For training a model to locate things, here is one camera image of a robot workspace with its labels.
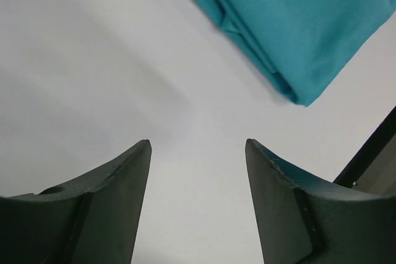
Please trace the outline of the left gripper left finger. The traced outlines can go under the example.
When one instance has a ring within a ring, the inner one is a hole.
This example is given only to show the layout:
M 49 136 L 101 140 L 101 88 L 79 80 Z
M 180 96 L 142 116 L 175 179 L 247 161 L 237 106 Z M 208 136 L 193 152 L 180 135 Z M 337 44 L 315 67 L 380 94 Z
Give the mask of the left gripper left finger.
M 151 155 L 141 140 L 39 194 L 3 197 L 1 262 L 130 263 Z

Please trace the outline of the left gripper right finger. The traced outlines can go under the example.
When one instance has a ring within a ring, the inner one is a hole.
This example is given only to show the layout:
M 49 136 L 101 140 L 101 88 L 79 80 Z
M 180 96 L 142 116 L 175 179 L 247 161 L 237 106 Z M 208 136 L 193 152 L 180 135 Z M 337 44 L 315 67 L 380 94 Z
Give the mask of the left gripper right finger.
M 254 139 L 245 154 L 265 263 L 395 262 L 395 197 L 319 178 Z

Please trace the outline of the teal t shirt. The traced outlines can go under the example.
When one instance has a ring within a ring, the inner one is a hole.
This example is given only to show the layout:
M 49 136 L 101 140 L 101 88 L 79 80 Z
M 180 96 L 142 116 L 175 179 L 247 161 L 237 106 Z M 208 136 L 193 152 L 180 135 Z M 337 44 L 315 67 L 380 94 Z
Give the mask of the teal t shirt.
M 395 0 L 193 0 L 274 89 L 309 106 L 395 12 Z

